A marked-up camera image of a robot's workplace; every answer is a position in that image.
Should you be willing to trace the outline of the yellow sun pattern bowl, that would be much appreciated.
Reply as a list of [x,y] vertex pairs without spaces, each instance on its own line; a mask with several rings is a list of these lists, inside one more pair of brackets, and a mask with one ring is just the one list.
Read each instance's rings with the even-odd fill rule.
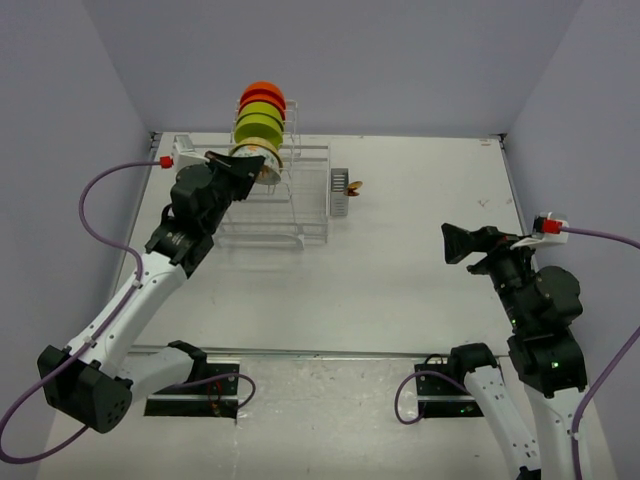
[[258,151],[268,151],[279,163],[281,158],[278,149],[268,140],[261,137],[248,137],[242,141],[237,142],[230,150],[231,156],[236,155],[241,149],[257,153]]

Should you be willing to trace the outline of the white floral ceramic bowl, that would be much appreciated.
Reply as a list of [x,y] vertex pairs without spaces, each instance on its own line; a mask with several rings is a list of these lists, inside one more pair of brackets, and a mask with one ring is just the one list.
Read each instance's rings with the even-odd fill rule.
[[273,186],[281,182],[281,165],[276,157],[267,157],[256,178],[260,185]]

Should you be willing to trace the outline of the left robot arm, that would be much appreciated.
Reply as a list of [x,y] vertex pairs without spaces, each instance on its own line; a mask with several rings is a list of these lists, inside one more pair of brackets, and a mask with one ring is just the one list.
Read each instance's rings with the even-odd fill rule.
[[132,276],[103,311],[62,348],[47,347],[37,360],[47,403],[99,433],[113,430],[130,406],[156,392],[201,390],[206,355],[173,341],[138,362],[126,357],[163,303],[195,272],[214,246],[213,236],[235,201],[249,195],[262,155],[207,152],[180,169]]

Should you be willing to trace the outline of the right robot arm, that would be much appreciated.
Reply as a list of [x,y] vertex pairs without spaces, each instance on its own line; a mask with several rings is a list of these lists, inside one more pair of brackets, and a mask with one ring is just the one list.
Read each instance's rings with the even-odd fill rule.
[[570,330],[583,312],[581,287],[561,267],[535,269],[536,250],[567,240],[564,221],[545,216],[536,223],[527,236],[494,226],[475,231],[449,223],[441,226],[446,263],[457,264],[472,253],[483,256],[467,270],[491,279],[511,323],[509,358],[527,395],[536,431],[528,431],[499,386],[501,375],[486,345],[453,348],[446,380],[454,391],[475,398],[516,478],[590,479],[581,432],[588,394],[586,364]]

